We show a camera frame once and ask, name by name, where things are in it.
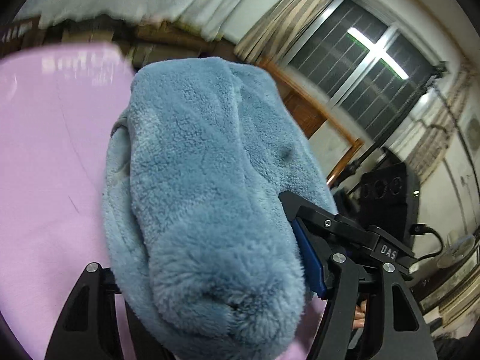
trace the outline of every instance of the window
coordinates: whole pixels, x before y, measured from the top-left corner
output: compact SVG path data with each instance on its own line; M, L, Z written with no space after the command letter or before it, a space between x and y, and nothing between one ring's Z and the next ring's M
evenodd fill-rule
M286 54L284 63L321 88L372 138L424 94L433 74L398 31L353 0L333 0Z

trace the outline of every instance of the white fan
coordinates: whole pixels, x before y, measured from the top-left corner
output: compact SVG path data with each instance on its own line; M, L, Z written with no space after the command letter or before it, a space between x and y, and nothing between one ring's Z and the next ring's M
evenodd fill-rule
M475 237L473 235L464 235L445 249L438 258L437 266L443 269L454 265L470 253L474 246Z

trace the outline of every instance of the blue gripper pad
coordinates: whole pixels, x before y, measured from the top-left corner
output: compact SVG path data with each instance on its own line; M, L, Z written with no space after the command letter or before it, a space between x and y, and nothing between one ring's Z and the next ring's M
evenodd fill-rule
M292 229L303 259L307 284L310 287L310 290L315 292L317 296L321 298L327 291L325 282L323 281L323 266L318 260L312 245L296 219L292 221Z

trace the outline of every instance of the metal screw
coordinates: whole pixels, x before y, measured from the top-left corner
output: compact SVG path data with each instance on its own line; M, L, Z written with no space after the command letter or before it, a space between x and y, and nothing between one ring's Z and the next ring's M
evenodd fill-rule
M87 272L95 272L98 269L98 264L96 262L91 262L87 265Z
M344 263L347 260L347 258L342 253L335 253L332 256L332 259L336 263L340 263L340 264Z
M383 269L385 269L388 273L392 273L395 271L395 266L391 262L386 262L383 264Z

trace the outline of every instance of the white wall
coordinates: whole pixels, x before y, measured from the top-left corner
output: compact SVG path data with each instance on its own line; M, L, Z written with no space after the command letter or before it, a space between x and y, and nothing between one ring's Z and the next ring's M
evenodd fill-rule
M225 36L237 42L255 22L273 6L278 0L243 0L242 3L233 12L223 31ZM363 0L368 5L378 10L388 11L388 13L398 19L402 32L417 45L423 52L433 53L438 60L447 61L449 74L440 82L439 86L443 93L447 93L455 74L460 66L462 59L461 52L452 43L449 36L443 32L438 22L425 12L414 0ZM455 0L421 0L438 17L453 34L461 49L469 58L480 66L480 38L470 21L463 13ZM306 89L315 95L315 90L311 87ZM321 95L316 96L319 101L325 101ZM427 94L421 102L425 107L418 105L412 112L412 119L423 118L423 122L429 125L436 111L440 108L440 102L429 100ZM342 112L341 109L333 109L334 114L344 125L351 125L351 121ZM470 120L470 116L476 114L480 116L480 88L475 83L470 91L470 97L467 102L466 110L460 120L460 126L465 129ZM396 142L391 142L394 151L398 151L402 158L410 153L415 143L422 136L425 128L421 123L414 123L407 120L402 128L399 129L400 138ZM331 138L332 132L328 127L321 128L311 139L312 149L319 158L319 162L324 167L330 167L331 158L326 157L326 152L337 152L341 154L344 148L341 142ZM464 227L469 233L473 232L480 223L480 201L477 194L475 182L472 177L471 168L467 162L467 157L463 148L454 138L448 152L446 161L450 169L454 184L451 181L446 166L441 163L430 178L422 185L421 203L419 208L419 222L427 223L436 228L446 239L450 231L464 232ZM480 174L480 155L475 158L476 168ZM458 201L455 193L455 186L460 195L461 201ZM415 243L414 251L418 255L434 251L437 244L432 238L425 238L423 241Z

